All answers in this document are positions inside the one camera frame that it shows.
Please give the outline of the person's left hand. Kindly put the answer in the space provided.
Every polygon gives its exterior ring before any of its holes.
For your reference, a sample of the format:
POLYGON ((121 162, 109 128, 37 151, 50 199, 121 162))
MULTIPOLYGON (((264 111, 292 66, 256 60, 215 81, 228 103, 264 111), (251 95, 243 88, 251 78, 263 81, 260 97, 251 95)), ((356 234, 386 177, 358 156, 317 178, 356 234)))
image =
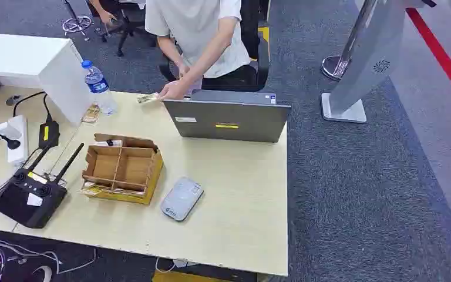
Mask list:
POLYGON ((165 99, 182 99, 190 89, 190 84, 184 79, 169 82, 164 86, 158 94, 160 100, 165 99))

